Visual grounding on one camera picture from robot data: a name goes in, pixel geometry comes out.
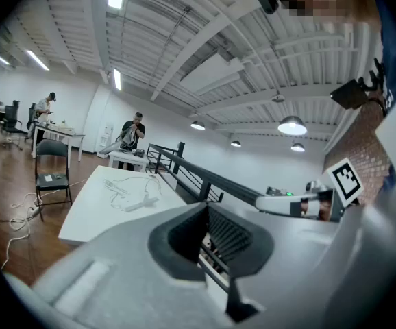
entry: brick wall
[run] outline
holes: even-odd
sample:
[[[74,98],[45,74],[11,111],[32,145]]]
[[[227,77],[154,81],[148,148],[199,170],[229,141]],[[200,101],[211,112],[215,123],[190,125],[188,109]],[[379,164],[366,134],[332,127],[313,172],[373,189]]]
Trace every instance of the brick wall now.
[[[364,105],[348,131],[325,158],[324,169],[345,157],[350,159],[364,184],[364,192],[358,198],[364,203],[375,199],[390,167],[390,160],[375,135],[382,119],[382,111],[376,103]]]

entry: railing post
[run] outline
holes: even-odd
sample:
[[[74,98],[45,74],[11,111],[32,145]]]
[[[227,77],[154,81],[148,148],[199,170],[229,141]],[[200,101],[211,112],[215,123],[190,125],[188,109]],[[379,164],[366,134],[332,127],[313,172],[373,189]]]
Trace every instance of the railing post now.
[[[180,158],[183,158],[184,145],[185,144],[182,141],[180,141],[180,143],[178,144],[177,156],[180,157]],[[173,166],[173,173],[174,174],[178,174],[179,167],[180,166],[177,163],[174,164],[174,166]]]
[[[157,157],[156,169],[154,170],[154,173],[155,173],[155,174],[158,173],[158,164],[160,163],[161,157],[162,157],[162,154],[159,153],[159,154],[158,154],[158,157]]]
[[[199,201],[206,201],[209,197],[211,183],[207,180],[203,180],[203,185],[201,186],[201,190],[199,192]]]

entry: wooden floor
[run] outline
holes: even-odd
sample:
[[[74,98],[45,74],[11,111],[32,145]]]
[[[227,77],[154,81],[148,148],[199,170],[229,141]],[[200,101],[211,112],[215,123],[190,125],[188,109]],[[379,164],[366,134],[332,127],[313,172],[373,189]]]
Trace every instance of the wooden floor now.
[[[35,192],[34,165],[35,160],[30,156],[30,142],[21,141],[20,151],[16,146],[0,146],[0,219],[11,219],[26,216],[25,207],[10,208],[13,203],[19,203],[27,193]],[[87,179],[98,165],[107,166],[108,159],[101,159],[94,154],[82,154],[81,162],[77,161],[78,151],[75,149],[71,155],[70,183]],[[41,167],[45,171],[52,169],[59,171],[64,167],[65,160],[58,162],[56,159],[44,157]],[[73,200],[76,199],[85,182],[72,186]],[[34,196],[26,199],[26,205],[32,206]],[[66,199],[65,191],[46,196],[44,202],[54,202]],[[56,204],[45,206],[42,222],[40,217],[30,221],[31,234],[27,239],[13,241],[10,247],[10,260],[4,271],[14,274],[26,284],[32,284],[42,272],[54,264],[61,257],[66,256],[72,249],[67,244],[58,240],[61,225],[71,205]],[[8,222],[0,223],[0,267],[6,258],[6,245],[11,238],[23,236],[27,233],[27,227],[15,232]]]

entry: black and white square marker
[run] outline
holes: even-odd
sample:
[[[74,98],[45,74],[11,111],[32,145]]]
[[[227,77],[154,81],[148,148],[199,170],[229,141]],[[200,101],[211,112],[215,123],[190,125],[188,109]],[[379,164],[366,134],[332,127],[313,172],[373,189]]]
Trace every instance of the black and white square marker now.
[[[361,184],[356,178],[356,175],[349,163],[345,163],[333,170],[332,174],[334,175],[336,182],[341,188],[341,193],[346,200],[361,189]]]

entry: man in white shirt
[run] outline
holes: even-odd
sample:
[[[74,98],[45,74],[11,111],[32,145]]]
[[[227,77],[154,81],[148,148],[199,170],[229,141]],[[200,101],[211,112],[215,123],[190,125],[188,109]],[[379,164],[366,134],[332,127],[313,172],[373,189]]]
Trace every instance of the man in white shirt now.
[[[50,103],[51,101],[56,101],[55,93],[50,93],[48,97],[45,99],[40,100],[34,109],[34,114],[32,115],[32,124],[29,128],[28,137],[31,137],[32,132],[34,131],[35,124],[47,122],[50,112]],[[42,140],[45,134],[44,130],[38,129],[38,133],[36,136],[36,144],[38,145]]]

